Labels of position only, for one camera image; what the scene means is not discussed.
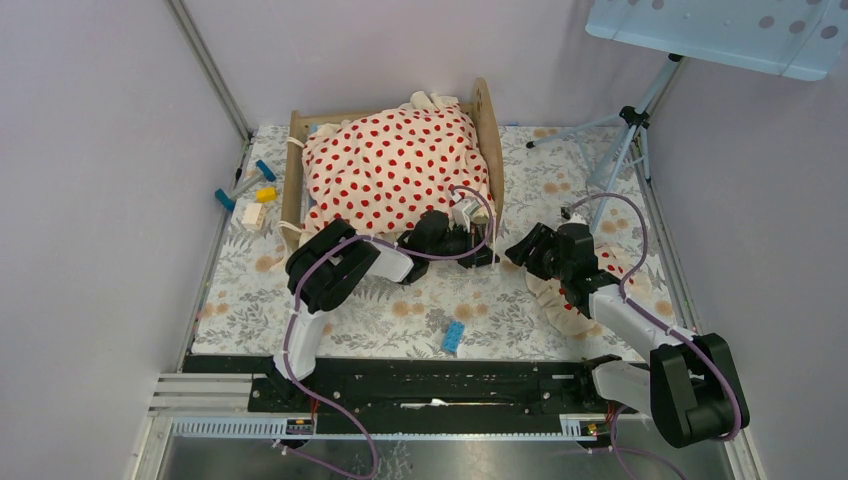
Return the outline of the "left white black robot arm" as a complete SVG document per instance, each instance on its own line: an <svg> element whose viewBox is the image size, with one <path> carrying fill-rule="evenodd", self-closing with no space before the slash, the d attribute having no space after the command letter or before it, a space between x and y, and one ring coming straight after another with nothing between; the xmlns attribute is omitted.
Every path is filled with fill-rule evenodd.
<svg viewBox="0 0 848 480"><path fill-rule="evenodd" d="M337 219L292 253L285 265L293 310L280 350L273 355L277 378L272 398L288 411L309 401L305 378L316 368L317 348L326 315L340 307L368 277L409 285L435 261L455 261L473 268L498 261L489 246L495 227L490 221L454 222L430 211L389 241L358 233Z"/></svg>

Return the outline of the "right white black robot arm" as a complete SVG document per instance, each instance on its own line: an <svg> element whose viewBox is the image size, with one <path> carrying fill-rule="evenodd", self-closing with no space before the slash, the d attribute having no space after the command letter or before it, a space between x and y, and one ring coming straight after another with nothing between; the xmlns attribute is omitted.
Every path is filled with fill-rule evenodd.
<svg viewBox="0 0 848 480"><path fill-rule="evenodd" d="M506 257L540 280L556 280L568 305L621 337L644 360L592 360L591 374L573 386L575 402L597 412L611 400L649 416L671 446L719 440L750 423L750 412L728 343L649 319L622 297L621 277L603 266L586 224L558 229L542 223Z"/></svg>

